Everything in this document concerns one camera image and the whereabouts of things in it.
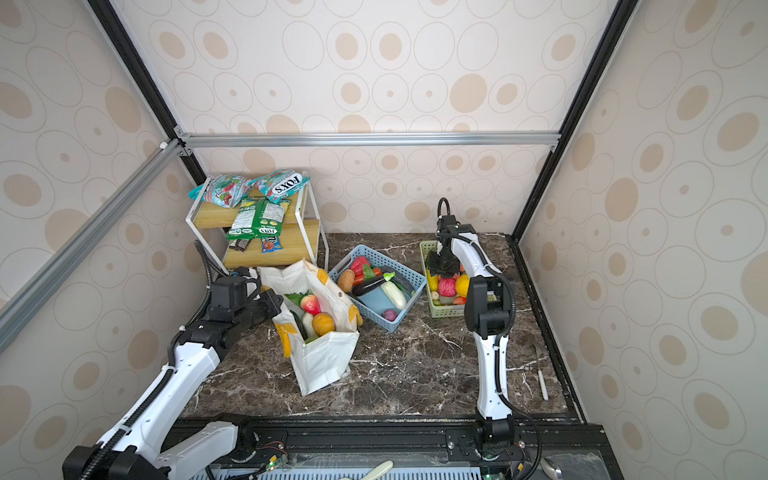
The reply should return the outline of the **orange fruit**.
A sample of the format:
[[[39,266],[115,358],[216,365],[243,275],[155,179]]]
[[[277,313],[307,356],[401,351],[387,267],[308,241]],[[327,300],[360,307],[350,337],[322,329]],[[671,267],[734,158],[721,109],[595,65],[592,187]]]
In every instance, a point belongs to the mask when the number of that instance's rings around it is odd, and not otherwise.
[[[317,337],[322,337],[336,330],[335,320],[330,314],[321,312],[314,316],[313,328]]]

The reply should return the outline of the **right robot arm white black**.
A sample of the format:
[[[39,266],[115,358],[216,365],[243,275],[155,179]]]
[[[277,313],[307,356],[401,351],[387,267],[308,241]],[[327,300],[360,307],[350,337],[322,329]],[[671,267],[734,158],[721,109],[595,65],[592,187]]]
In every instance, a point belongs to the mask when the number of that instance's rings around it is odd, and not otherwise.
[[[429,268],[451,275],[463,270],[469,277],[464,319],[478,355],[476,444],[515,444],[516,421],[533,419],[508,398],[507,347],[516,315],[513,283],[490,260],[471,225],[442,213],[436,237],[440,248],[428,257]]]

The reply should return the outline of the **green leafy lettuce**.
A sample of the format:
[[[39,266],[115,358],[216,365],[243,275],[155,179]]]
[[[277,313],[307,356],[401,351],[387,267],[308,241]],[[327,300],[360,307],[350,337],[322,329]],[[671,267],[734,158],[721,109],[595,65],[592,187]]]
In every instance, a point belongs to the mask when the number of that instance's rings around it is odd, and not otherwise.
[[[306,293],[290,293],[285,294],[284,297],[290,300],[293,304],[300,306],[302,299],[306,296]]]

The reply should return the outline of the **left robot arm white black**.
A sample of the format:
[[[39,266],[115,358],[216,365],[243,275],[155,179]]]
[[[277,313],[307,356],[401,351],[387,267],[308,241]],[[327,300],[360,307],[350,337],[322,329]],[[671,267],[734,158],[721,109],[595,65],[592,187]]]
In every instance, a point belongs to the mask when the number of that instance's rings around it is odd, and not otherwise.
[[[180,328],[168,362],[129,411],[94,445],[66,457],[66,479],[190,479],[246,444],[241,425],[214,420],[202,430],[163,446],[186,404],[248,330],[273,319],[283,299],[263,291],[253,269],[240,267],[207,288],[203,310]]]

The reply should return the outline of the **white grocery bag yellow handles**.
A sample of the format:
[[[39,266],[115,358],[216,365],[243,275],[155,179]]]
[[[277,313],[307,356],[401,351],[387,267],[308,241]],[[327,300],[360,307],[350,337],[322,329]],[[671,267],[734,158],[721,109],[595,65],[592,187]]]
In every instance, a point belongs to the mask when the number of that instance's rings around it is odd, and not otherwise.
[[[340,380],[359,339],[358,307],[325,270],[305,260],[284,269],[259,267],[257,272],[264,291],[283,298],[273,323],[301,394]]]

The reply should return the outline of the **red yellow peach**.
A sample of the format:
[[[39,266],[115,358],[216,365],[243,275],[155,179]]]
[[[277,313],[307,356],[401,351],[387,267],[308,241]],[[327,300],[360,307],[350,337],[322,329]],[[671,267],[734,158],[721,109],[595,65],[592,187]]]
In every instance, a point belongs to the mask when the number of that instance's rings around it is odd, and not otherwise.
[[[300,307],[305,313],[317,315],[322,312],[318,298],[314,294],[308,294],[301,298]]]

